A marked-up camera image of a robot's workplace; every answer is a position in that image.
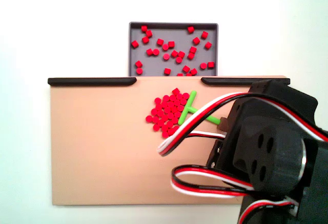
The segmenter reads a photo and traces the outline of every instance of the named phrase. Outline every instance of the black edge trim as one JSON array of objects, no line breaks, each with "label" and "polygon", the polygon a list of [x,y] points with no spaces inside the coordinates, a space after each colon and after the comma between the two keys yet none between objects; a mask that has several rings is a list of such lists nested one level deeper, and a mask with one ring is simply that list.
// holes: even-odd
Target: black edge trim
[{"label": "black edge trim", "polygon": [[48,84],[53,87],[60,86],[130,86],[136,83],[136,77],[119,78],[48,78]]},{"label": "black edge trim", "polygon": [[201,81],[209,86],[249,86],[254,82],[261,80],[276,80],[278,82],[289,85],[289,78],[222,78],[222,77],[202,77]]}]

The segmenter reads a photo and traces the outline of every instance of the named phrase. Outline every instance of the red cylindrical piece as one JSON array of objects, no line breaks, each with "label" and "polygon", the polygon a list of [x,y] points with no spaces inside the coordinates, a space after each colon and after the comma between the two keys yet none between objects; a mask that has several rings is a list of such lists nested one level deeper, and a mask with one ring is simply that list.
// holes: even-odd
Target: red cylindrical piece
[{"label": "red cylindrical piece", "polygon": [[178,106],[178,111],[182,112],[183,109],[184,109],[183,105],[179,105],[179,106]]},{"label": "red cylindrical piece", "polygon": [[158,55],[159,55],[159,50],[158,50],[158,49],[154,49],[154,50],[153,50],[153,54],[154,54],[155,56],[158,56]]},{"label": "red cylindrical piece", "polygon": [[173,119],[173,118],[174,118],[174,114],[170,112],[170,113],[168,114],[168,119],[171,120],[171,119]]},{"label": "red cylindrical piece", "polygon": [[207,64],[206,64],[206,63],[201,63],[201,64],[200,64],[200,68],[201,68],[201,69],[205,69],[206,67],[207,67]]},{"label": "red cylindrical piece", "polygon": [[168,95],[165,95],[164,97],[163,97],[163,101],[164,102],[168,102],[170,100],[170,97],[168,96]]},{"label": "red cylindrical piece", "polygon": [[153,121],[153,117],[151,115],[146,116],[146,122],[151,123]]},{"label": "red cylindrical piece", "polygon": [[164,40],[162,40],[161,38],[159,38],[159,39],[157,40],[157,44],[158,44],[159,46],[162,46],[163,43],[164,43]]},{"label": "red cylindrical piece", "polygon": [[200,40],[199,40],[198,37],[196,37],[196,38],[193,39],[193,42],[194,42],[195,45],[198,45]]},{"label": "red cylindrical piece", "polygon": [[186,105],[186,103],[187,103],[187,100],[185,100],[184,98],[181,99],[181,104],[182,104],[182,105]]},{"label": "red cylindrical piece", "polygon": [[169,101],[169,102],[168,102],[168,107],[169,107],[169,108],[172,108],[173,106],[174,106],[174,103],[173,103],[172,101]]},{"label": "red cylindrical piece", "polygon": [[153,129],[154,129],[155,132],[157,132],[157,131],[159,130],[159,128],[160,128],[160,127],[159,127],[158,124],[155,124],[155,125],[153,126]]},{"label": "red cylindrical piece", "polygon": [[162,116],[164,115],[164,111],[163,111],[163,110],[158,110],[158,111],[157,111],[157,115],[158,115],[159,117],[162,117]]},{"label": "red cylindrical piece", "polygon": [[176,97],[175,97],[175,95],[174,94],[172,94],[171,96],[170,96],[170,101],[174,101],[174,100],[176,100]]},{"label": "red cylindrical piece", "polygon": [[175,61],[176,61],[177,64],[181,64],[182,63],[182,58],[178,56]]},{"label": "red cylindrical piece", "polygon": [[164,51],[167,51],[167,50],[169,49],[169,45],[168,45],[168,44],[163,44],[163,45],[162,45],[162,49],[163,49]]},{"label": "red cylindrical piece", "polygon": [[184,99],[188,99],[188,98],[189,98],[189,93],[188,93],[188,92],[185,92],[185,93],[182,95],[182,97],[183,97]]},{"label": "red cylindrical piece", "polygon": [[142,72],[143,72],[142,68],[137,68],[137,70],[136,70],[136,71],[137,71],[137,74],[138,74],[138,75],[141,75],[141,74],[142,74]]},{"label": "red cylindrical piece", "polygon": [[157,110],[156,109],[152,109],[152,111],[150,112],[152,115],[157,115]]},{"label": "red cylindrical piece", "polygon": [[168,126],[168,128],[171,128],[171,127],[173,127],[173,122],[172,121],[168,121],[166,123],[166,125]]},{"label": "red cylindrical piece", "polygon": [[163,138],[168,138],[169,137],[169,134],[167,132],[162,132],[162,137]]},{"label": "red cylindrical piece", "polygon": [[171,56],[172,56],[172,57],[176,57],[178,54],[179,54],[179,53],[178,53],[176,50],[173,50],[173,51],[171,52]]},{"label": "red cylindrical piece", "polygon": [[171,112],[171,108],[170,107],[166,107],[164,109],[164,112],[165,112],[165,114],[169,114]]},{"label": "red cylindrical piece", "polygon": [[163,55],[163,59],[164,59],[165,61],[169,60],[169,58],[170,58],[170,55],[169,55],[169,54],[165,53],[165,54]]},{"label": "red cylindrical piece", "polygon": [[175,106],[179,106],[180,105],[180,100],[176,99],[176,100],[174,100],[173,103],[174,103]]},{"label": "red cylindrical piece", "polygon": [[174,116],[175,116],[176,118],[179,118],[179,117],[181,116],[181,112],[179,112],[179,111],[175,112],[175,113],[174,113]]}]

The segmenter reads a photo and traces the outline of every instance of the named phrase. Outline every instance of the red white black cable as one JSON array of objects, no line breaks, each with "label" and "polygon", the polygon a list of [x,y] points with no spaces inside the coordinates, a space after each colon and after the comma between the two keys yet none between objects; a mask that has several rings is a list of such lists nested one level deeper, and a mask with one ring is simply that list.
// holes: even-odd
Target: red white black cable
[{"label": "red white black cable", "polygon": [[235,99],[242,97],[255,97],[259,98],[268,104],[276,107],[286,116],[288,116],[292,121],[294,121],[299,127],[301,127],[306,133],[317,140],[328,141],[328,136],[317,126],[311,124],[306,118],[302,117],[297,113],[292,107],[289,107],[286,103],[271,97],[266,94],[261,93],[229,93],[220,96],[211,102],[204,105],[196,113],[194,113],[189,119],[187,119],[179,129],[166,140],[164,140],[159,147],[157,152],[161,156],[166,156],[171,153],[182,141],[185,139],[194,128],[196,128],[204,119],[211,115],[218,108],[222,107],[226,103],[229,103]]}]

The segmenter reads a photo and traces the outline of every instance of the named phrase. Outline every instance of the screw hole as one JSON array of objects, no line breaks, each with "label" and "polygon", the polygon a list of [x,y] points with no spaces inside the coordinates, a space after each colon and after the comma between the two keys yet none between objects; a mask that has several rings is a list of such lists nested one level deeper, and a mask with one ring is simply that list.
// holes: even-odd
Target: screw hole
[{"label": "screw hole", "polygon": [[257,142],[257,146],[258,148],[261,148],[263,145],[263,134],[260,134],[260,136],[258,136],[258,142]]},{"label": "screw hole", "polygon": [[267,151],[268,153],[271,152],[271,150],[272,150],[272,146],[273,146],[273,138],[269,138],[268,143],[267,143],[267,145],[266,145],[266,151]]},{"label": "screw hole", "polygon": [[266,167],[262,166],[261,170],[260,170],[260,181],[263,181],[265,178],[265,172],[266,172]]},{"label": "screw hole", "polygon": [[252,174],[255,174],[256,167],[257,167],[257,160],[254,160],[254,161],[252,162]]}]

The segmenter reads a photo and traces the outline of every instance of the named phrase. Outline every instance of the wire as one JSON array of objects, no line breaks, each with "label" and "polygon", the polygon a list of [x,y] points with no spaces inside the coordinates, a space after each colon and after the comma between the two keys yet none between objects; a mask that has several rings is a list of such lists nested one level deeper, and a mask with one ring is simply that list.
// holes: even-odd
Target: wire
[{"label": "wire", "polygon": [[288,116],[292,121],[294,121],[299,127],[301,127],[306,133],[311,137],[318,140],[328,141],[327,135],[316,125],[312,124],[306,118],[302,117],[297,111],[292,107],[287,105],[285,102],[278,100],[274,97],[271,97],[266,94],[261,93],[229,93],[223,96],[220,96],[211,102],[204,105],[196,113],[194,113],[188,120],[186,120],[179,129],[169,138],[164,140],[159,147],[157,152],[166,156],[170,154],[182,141],[185,139],[188,134],[195,129],[204,119],[211,115],[214,111],[222,107],[223,105],[243,97],[255,97],[260,98],[261,100],[267,102],[268,104],[274,106],[286,116]]},{"label": "wire", "polygon": [[[218,186],[204,186],[196,185],[189,182],[185,182],[178,177],[181,175],[193,174],[220,179],[227,182],[235,188],[231,187],[218,187]],[[263,193],[254,191],[253,186],[245,181],[237,179],[231,175],[227,175],[220,170],[210,169],[208,167],[200,165],[181,165],[172,170],[171,186],[178,192],[193,196],[200,197],[218,197],[218,198],[230,198],[237,196],[261,196]]]},{"label": "wire", "polygon": [[295,204],[292,201],[289,200],[282,200],[282,201],[270,201],[270,200],[258,200],[253,203],[251,203],[240,215],[240,218],[238,220],[238,224],[245,224],[247,220],[255,214],[256,210],[259,211],[263,208],[272,208],[272,207],[294,207]]},{"label": "wire", "polygon": [[205,138],[220,138],[224,139],[226,136],[221,133],[209,133],[209,132],[202,132],[202,131],[192,131],[190,134],[187,135],[189,137],[205,137]]}]

